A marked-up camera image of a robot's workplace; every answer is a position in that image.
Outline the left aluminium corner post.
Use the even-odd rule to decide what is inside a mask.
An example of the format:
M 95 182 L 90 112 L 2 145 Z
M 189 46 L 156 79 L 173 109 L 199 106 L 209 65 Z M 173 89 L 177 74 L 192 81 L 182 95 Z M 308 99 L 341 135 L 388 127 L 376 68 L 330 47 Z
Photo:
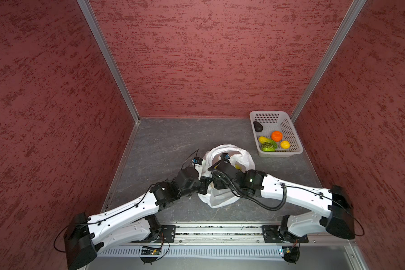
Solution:
M 113 54 L 108 46 L 108 43 L 102 33 L 99 23 L 95 17 L 92 6 L 88 0 L 77 0 L 79 7 L 83 13 L 83 16 L 90 27 L 90 30 L 95 38 L 95 41 L 102 53 L 103 58 L 119 88 L 119 91 L 127 105 L 129 112 L 136 124 L 140 124 L 141 118 L 136 109 L 135 103 L 133 102 L 131 95 L 128 91 L 126 83 L 119 71 L 118 65 L 114 59 Z

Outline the dark avocado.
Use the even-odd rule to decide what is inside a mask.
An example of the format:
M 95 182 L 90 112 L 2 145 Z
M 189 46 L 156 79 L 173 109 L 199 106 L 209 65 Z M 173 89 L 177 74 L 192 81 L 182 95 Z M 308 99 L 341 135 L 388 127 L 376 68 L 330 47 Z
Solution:
M 256 132 L 262 132 L 264 127 L 257 121 L 253 121 L 253 126 Z

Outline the orange fruit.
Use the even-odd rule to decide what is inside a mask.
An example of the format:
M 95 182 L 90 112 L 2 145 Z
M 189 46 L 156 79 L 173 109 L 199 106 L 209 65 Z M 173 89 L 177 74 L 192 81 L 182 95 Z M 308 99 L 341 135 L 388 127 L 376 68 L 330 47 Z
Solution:
M 279 131 L 274 131 L 271 133 L 271 139 L 276 141 L 276 142 L 281 142 L 283 138 L 282 132 Z

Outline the white plastic bag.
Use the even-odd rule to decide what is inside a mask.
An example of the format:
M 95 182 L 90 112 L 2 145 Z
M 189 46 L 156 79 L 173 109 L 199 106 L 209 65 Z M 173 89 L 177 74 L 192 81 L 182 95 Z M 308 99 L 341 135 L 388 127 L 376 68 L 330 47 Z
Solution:
M 219 161 L 221 159 L 220 155 L 223 153 L 227 153 L 230 156 L 229 162 L 234 167 L 239 166 L 242 172 L 255 169 L 254 160 L 249 152 L 231 144 L 219 145 L 208 151 L 202 158 L 202 176 L 211 176 L 211 174 L 208 172 L 208 168 Z M 208 204 L 212 209 L 225 207 L 239 200 L 239 197 L 235 196 L 230 189 L 217 189 L 214 187 L 213 183 L 209 184 L 207 193 L 205 195 L 198 193 L 198 197 L 202 202 Z

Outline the yellow lemon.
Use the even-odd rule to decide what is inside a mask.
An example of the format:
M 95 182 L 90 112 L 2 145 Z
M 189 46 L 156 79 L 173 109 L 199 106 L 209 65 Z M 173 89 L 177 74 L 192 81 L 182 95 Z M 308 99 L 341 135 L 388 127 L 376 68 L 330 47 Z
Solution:
M 281 141 L 280 146 L 282 149 L 289 149 L 291 145 L 289 141 Z

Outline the right aluminium corner post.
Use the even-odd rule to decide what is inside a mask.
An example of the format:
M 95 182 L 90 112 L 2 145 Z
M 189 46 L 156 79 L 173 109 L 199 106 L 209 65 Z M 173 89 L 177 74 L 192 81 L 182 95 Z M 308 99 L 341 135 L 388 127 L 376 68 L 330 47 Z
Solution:
M 309 100 L 312 93 L 316 89 L 322 76 L 325 74 L 326 69 L 329 67 L 332 59 L 334 58 L 338 49 L 345 40 L 345 37 L 351 30 L 351 27 L 358 18 L 366 2 L 367 2 L 366 0 L 352 1 L 348 11 L 346 12 L 342 22 L 340 23 L 336 33 L 334 34 L 333 39 L 331 40 L 327 50 L 325 51 L 321 61 L 319 62 L 316 71 L 312 75 L 307 87 L 305 88 L 301 98 L 299 99 L 295 109 L 293 110 L 290 116 L 290 119 L 293 123 L 297 121 L 300 113 L 302 112 L 307 101 Z

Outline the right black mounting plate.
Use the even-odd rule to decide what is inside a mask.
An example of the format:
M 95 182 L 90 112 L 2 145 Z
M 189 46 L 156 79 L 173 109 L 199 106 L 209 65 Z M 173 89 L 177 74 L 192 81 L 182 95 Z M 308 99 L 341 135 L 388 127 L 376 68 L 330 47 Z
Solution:
M 309 243 L 307 235 L 298 237 L 288 230 L 281 230 L 280 226 L 262 226 L 262 235 L 266 244 L 301 244 Z

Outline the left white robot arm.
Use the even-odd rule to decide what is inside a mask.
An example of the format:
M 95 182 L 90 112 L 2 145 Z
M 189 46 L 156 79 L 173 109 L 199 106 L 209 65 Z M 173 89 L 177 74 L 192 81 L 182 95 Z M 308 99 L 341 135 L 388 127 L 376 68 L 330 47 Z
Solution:
M 192 165 L 172 180 L 151 184 L 143 195 L 120 207 L 90 217 L 75 215 L 62 231 L 68 269 L 88 265 L 99 251 L 129 242 L 132 235 L 140 234 L 141 241 L 152 237 L 159 230 L 156 213 L 184 196 L 205 195 L 211 182 L 212 178 L 202 175 L 201 165 Z

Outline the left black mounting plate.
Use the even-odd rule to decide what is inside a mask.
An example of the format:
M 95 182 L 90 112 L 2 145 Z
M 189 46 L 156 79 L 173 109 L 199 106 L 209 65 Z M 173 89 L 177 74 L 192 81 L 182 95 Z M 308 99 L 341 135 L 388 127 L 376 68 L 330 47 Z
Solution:
M 169 243 L 174 242 L 176 234 L 175 225 L 160 225 L 157 227 L 151 227 L 149 229 L 148 237 L 143 240 L 135 241 L 135 243 L 162 243 L 164 240 Z

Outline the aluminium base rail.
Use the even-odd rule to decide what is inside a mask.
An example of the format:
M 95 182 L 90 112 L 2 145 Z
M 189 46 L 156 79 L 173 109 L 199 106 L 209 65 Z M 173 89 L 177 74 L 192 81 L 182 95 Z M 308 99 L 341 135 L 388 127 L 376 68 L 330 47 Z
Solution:
M 176 245 L 264 245 L 262 226 L 260 224 L 210 224 L 210 223 L 178 223 L 175 226 L 175 238 L 171 244 Z M 93 244 L 103 243 L 103 248 L 125 245 L 143 240 L 149 235 L 148 221 L 138 221 L 109 232 L 104 238 L 95 237 Z M 307 235 L 310 245 L 346 245 L 349 240 L 331 236 L 327 233 Z

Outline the black mounting plate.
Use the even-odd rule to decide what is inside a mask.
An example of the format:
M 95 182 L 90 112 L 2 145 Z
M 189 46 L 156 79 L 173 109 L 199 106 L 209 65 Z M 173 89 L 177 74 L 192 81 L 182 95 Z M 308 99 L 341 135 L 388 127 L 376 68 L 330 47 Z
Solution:
M 288 230 L 281 230 L 280 226 L 262 226 L 262 235 L 266 244 L 301 244 L 309 243 L 307 235 L 298 237 Z
M 164 240 L 169 243 L 174 242 L 176 234 L 175 225 L 160 225 L 157 227 L 151 227 L 149 229 L 148 237 L 143 240 L 135 241 L 135 243 L 162 243 Z

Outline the white perforated plastic basket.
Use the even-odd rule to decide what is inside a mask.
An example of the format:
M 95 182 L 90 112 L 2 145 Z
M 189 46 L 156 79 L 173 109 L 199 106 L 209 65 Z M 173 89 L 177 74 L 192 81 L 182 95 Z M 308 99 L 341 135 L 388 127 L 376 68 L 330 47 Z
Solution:
M 286 112 L 252 111 L 250 122 L 260 157 L 290 157 L 302 154 L 304 148 Z

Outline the aluminium corner post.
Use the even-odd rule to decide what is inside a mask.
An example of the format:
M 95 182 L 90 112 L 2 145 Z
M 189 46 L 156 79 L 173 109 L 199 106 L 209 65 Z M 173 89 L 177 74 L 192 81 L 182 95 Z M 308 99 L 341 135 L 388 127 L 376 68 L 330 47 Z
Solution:
M 102 53 L 103 58 L 119 88 L 119 91 L 127 105 L 129 112 L 136 124 L 140 124 L 141 118 L 136 109 L 135 103 L 133 102 L 131 95 L 128 91 L 126 83 L 119 71 L 118 65 L 114 59 L 113 54 L 108 46 L 108 43 L 102 33 L 99 23 L 95 17 L 92 6 L 88 0 L 77 0 L 79 7 L 83 13 L 83 16 L 90 27 L 90 30 L 95 38 L 95 41 Z
M 325 51 L 321 61 L 319 62 L 316 71 L 312 75 L 307 87 L 305 88 L 301 98 L 299 99 L 295 109 L 293 110 L 290 116 L 290 119 L 293 123 L 297 121 L 300 113 L 302 112 L 307 101 L 309 100 L 312 93 L 316 89 L 322 76 L 325 74 L 326 69 L 329 67 L 332 59 L 334 58 L 338 49 L 345 40 L 345 37 L 351 30 L 351 27 L 358 18 L 366 2 L 367 2 L 366 0 L 352 1 L 348 11 L 346 12 L 342 22 L 340 23 L 336 33 L 334 34 L 333 39 L 331 40 L 327 50 Z

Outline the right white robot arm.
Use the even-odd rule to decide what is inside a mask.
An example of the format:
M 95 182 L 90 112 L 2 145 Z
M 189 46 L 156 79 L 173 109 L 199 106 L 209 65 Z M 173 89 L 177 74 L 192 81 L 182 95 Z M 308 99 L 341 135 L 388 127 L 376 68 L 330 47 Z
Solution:
M 242 172 L 226 159 L 210 166 L 208 172 L 214 183 L 265 210 L 276 212 L 286 204 L 307 209 L 298 216 L 287 214 L 282 217 L 275 235 L 284 243 L 294 243 L 309 234 L 321 232 L 346 240 L 359 235 L 354 228 L 359 221 L 340 186 L 334 185 L 330 189 L 308 187 L 254 169 Z

